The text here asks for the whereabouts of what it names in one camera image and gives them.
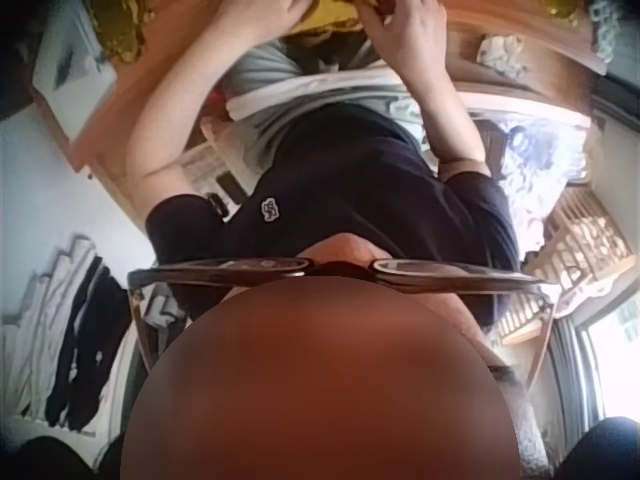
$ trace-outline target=dark navy t-shirt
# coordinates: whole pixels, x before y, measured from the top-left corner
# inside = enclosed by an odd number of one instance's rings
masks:
[[[395,258],[519,269],[507,198],[494,180],[463,173],[440,182],[403,128],[344,104],[296,122],[274,166],[228,223],[204,198],[180,195],[155,207],[146,227],[161,265],[295,257],[353,233]],[[176,297],[195,319],[226,293],[188,287]],[[462,299],[481,326],[491,325],[492,307]]]

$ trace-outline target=wooden table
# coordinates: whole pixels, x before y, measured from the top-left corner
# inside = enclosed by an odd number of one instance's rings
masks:
[[[89,165],[129,213],[124,160],[133,126],[164,75],[211,20],[216,5],[216,0],[156,0],[155,17],[145,26],[147,46],[140,60],[116,65],[115,93],[73,144],[56,132],[71,166],[80,171]],[[540,0],[447,0],[447,7],[447,63],[454,81],[536,92],[558,105],[589,112],[592,82],[606,69],[592,51],[593,28],[584,9],[576,14],[573,26],[550,18]],[[486,34],[517,34],[525,39],[522,61],[528,73],[518,82],[475,62]]]

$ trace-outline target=t-shirt sleeve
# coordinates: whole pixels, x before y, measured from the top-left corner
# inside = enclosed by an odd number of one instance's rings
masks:
[[[520,270],[518,241],[509,212],[509,201],[498,183],[479,173],[461,173],[447,187],[469,212],[483,239],[492,268]]]
[[[158,204],[146,221],[160,265],[210,258],[224,221],[206,199],[178,195]]]

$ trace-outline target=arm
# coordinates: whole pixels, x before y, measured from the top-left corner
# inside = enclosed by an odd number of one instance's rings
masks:
[[[153,93],[133,131],[127,174],[141,218],[163,200],[195,194],[180,157],[207,95],[256,45],[290,30],[312,0],[222,0],[216,17]]]
[[[489,175],[480,133],[446,71],[444,6],[438,0],[397,0],[395,15],[385,21],[367,0],[357,0],[356,5],[376,51],[422,109],[441,178],[466,171]]]

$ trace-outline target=man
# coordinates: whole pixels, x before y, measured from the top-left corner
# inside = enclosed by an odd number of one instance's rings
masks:
[[[334,103],[291,122],[272,165],[229,223],[196,195],[174,162],[208,93],[245,53],[284,35],[311,4],[223,0],[150,99],[131,139],[128,170],[159,263],[306,255],[360,265],[393,257],[517,271],[507,200],[490,178],[480,134],[445,69],[446,11],[436,0],[399,1],[390,22],[367,2],[357,6],[377,52],[422,110],[440,161],[438,178],[393,114]],[[226,84],[234,84],[234,73]],[[197,293],[178,294],[194,319],[226,294]],[[493,325],[491,302],[463,300],[480,328]]]

